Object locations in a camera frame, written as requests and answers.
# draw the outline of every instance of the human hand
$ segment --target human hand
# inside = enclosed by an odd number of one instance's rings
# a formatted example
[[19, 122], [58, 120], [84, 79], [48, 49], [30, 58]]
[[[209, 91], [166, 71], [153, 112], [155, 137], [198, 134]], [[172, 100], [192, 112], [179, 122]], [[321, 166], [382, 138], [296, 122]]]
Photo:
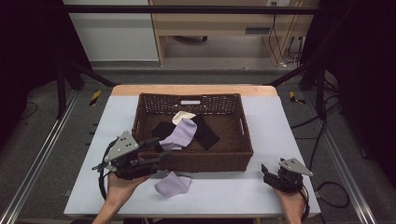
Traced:
[[274, 189], [274, 191], [281, 202], [283, 213], [289, 224], [300, 224], [305, 208], [303, 196], [298, 192], [284, 193], [278, 189]]
[[133, 180], [118, 178], [114, 173], [107, 176], [107, 197], [106, 203], [121, 208], [131, 198], [134, 190], [141, 183], [149, 179], [149, 175], [142, 176]]

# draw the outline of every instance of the hand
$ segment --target hand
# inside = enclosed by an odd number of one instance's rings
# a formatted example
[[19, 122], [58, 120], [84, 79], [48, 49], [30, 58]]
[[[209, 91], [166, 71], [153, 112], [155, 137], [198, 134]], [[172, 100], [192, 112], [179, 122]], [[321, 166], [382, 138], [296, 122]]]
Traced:
[[131, 198], [137, 186], [147, 179], [149, 179], [149, 175], [133, 180], [124, 180], [118, 178], [114, 173], [109, 173], [107, 176], [106, 201], [93, 223], [110, 223], [111, 219], [119, 212], [129, 198]]
[[134, 190], [141, 183], [149, 179], [149, 175], [133, 180], [118, 178], [114, 173], [108, 174], [106, 202], [117, 206], [119, 209], [131, 198]]
[[274, 189], [282, 204], [282, 210], [289, 224], [300, 224], [305, 201], [300, 193], [284, 193]]

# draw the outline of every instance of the basket handle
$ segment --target basket handle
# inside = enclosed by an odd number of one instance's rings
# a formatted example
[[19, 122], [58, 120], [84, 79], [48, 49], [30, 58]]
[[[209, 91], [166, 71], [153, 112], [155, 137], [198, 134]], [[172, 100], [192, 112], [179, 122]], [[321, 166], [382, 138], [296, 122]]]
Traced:
[[202, 97], [200, 95], [186, 95], [178, 98], [179, 105], [200, 105]]

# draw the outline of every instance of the white cabinet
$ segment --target white cabinet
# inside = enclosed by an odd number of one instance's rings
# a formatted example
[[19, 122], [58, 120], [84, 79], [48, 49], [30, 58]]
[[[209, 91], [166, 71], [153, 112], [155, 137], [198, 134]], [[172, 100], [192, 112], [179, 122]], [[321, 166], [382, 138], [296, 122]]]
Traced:
[[[65, 5], [148, 5], [147, 0], [64, 0]], [[71, 13], [91, 62], [156, 61], [158, 53], [149, 14]]]

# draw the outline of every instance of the black curtain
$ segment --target black curtain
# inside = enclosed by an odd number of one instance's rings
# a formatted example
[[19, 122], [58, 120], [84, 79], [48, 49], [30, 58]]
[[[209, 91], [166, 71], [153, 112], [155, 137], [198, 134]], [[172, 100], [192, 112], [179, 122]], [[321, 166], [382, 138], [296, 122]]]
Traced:
[[[322, 6], [342, 1], [322, 0]], [[334, 21], [317, 15], [306, 37], [302, 63], [328, 37]], [[357, 0], [323, 55], [337, 79], [340, 101], [361, 147], [396, 188], [396, 1]]]
[[[60, 62], [73, 61], [92, 69], [69, 15], [39, 9], [63, 4], [62, 0], [1, 0], [0, 146], [19, 121], [28, 92], [56, 80]], [[78, 78], [72, 69], [67, 73]]]

